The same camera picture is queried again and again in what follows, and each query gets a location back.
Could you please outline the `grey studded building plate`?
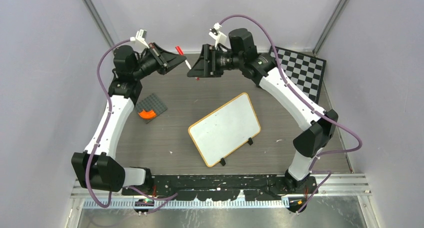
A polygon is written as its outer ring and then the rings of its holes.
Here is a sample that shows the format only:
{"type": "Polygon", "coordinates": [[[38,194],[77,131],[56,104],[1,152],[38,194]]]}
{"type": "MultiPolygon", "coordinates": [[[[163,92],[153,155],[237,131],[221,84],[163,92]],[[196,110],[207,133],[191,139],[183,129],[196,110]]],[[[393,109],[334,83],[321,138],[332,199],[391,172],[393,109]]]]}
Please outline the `grey studded building plate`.
{"type": "MultiPolygon", "coordinates": [[[[157,94],[152,93],[140,102],[138,102],[134,107],[136,113],[138,114],[142,110],[150,111],[154,110],[157,114],[157,117],[160,116],[162,113],[166,112],[168,110],[168,107],[166,104],[158,97],[157,94]]],[[[144,120],[142,119],[146,124],[153,121],[152,120],[144,120]]]]}

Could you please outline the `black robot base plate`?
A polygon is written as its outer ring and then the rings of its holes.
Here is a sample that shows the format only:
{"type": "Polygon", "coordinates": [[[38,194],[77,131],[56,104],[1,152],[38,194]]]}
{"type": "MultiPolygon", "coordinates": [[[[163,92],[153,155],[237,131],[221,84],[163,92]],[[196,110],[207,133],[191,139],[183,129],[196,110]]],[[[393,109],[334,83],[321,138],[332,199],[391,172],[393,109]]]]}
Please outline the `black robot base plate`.
{"type": "Polygon", "coordinates": [[[276,174],[155,175],[142,185],[123,188],[121,193],[124,196],[145,193],[158,198],[176,195],[177,201],[234,201],[240,195],[248,202],[276,201],[286,195],[305,198],[317,184],[313,176],[298,184],[276,174]]]}

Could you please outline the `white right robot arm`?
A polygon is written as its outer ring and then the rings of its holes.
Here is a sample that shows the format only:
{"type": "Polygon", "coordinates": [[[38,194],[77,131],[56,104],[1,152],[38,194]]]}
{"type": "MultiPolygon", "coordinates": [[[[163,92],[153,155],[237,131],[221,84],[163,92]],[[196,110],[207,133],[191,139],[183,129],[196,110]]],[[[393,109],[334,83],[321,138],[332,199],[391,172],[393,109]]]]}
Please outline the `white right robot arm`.
{"type": "Polygon", "coordinates": [[[311,166],[328,144],[339,116],[326,111],[309,99],[279,68],[279,62],[268,53],[259,53],[253,35],[246,28],[229,32],[230,47],[221,44],[225,35],[212,28],[209,35],[215,44],[203,44],[200,55],[188,77],[220,78],[226,70],[240,70],[258,87],[271,94],[295,119],[302,130],[294,140],[295,155],[284,174],[284,184],[291,193],[299,193],[306,185],[311,166]]]}

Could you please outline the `black white checkerboard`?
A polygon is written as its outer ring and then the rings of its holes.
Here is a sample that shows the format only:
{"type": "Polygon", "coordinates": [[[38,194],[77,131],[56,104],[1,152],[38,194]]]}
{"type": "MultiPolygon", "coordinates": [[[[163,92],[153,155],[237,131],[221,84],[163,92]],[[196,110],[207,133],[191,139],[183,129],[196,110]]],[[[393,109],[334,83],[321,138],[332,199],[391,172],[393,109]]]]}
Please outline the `black white checkerboard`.
{"type": "Polygon", "coordinates": [[[275,50],[285,74],[308,98],[318,103],[327,61],[278,46],[275,50]]]}

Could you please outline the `aluminium rail frame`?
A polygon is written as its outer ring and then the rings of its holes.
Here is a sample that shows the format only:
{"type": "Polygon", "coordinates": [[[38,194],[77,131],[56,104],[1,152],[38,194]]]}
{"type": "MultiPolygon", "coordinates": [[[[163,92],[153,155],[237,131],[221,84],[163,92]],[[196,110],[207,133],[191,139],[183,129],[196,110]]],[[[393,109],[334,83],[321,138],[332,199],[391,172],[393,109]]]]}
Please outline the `aluminium rail frame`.
{"type": "Polygon", "coordinates": [[[151,188],[97,190],[100,203],[109,209],[242,209],[286,208],[297,211],[314,198],[368,197],[372,195],[363,174],[313,174],[294,191],[282,174],[156,175],[151,188]]]}

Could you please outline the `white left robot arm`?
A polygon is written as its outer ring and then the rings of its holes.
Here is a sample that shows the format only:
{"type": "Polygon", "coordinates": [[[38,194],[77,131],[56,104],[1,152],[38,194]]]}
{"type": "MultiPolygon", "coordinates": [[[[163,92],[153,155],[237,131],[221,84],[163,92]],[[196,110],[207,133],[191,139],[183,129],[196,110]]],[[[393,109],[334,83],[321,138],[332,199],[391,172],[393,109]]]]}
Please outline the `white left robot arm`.
{"type": "Polygon", "coordinates": [[[88,190],[118,192],[134,186],[141,195],[153,190],[151,171],[144,167],[123,167],[116,160],[118,141],[125,123],[134,110],[142,91],[141,80],[152,73],[165,75],[187,59],[151,42],[137,52],[125,41],[113,49],[113,80],[101,84],[106,107],[93,138],[83,152],[75,152],[71,165],[81,187],[88,190]]]}

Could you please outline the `orange curved block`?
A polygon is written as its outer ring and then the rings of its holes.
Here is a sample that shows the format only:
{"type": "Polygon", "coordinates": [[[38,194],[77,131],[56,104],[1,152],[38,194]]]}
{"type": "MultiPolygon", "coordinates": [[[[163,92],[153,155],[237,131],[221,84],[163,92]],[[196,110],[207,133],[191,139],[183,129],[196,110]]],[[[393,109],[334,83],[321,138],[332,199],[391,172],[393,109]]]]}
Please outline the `orange curved block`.
{"type": "Polygon", "coordinates": [[[149,111],[143,109],[138,115],[145,121],[150,121],[158,116],[153,109],[149,111]]]}

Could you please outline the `white whiteboard orange frame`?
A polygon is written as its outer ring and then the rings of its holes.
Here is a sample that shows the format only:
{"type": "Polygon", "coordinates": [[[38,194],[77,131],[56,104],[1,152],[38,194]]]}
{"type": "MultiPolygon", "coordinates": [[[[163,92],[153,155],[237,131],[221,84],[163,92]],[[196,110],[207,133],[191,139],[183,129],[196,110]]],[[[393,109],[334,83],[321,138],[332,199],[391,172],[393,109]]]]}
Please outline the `white whiteboard orange frame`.
{"type": "Polygon", "coordinates": [[[208,168],[220,163],[261,132],[249,95],[242,92],[188,127],[188,134],[208,168]]]}

